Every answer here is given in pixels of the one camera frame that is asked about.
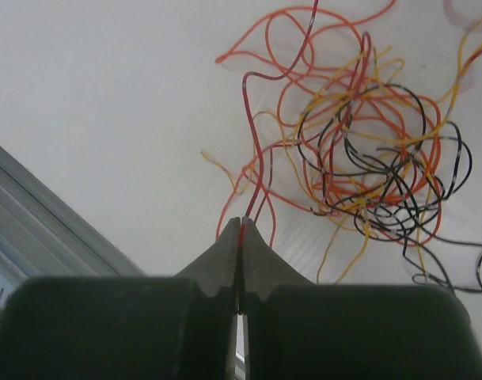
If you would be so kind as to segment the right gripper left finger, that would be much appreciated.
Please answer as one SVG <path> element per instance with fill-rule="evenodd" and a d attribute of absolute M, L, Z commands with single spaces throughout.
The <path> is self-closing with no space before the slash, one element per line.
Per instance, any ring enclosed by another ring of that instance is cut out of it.
<path fill-rule="evenodd" d="M 40 277 L 0 317 L 0 379 L 231 379 L 237 239 L 175 276 Z"/>

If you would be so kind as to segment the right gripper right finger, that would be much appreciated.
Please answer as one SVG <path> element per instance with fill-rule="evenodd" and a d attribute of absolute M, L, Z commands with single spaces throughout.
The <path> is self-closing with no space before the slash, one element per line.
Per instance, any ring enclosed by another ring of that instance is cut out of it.
<path fill-rule="evenodd" d="M 243 218 L 241 311 L 249 379 L 482 379 L 469 316 L 451 291 L 315 285 Z"/>

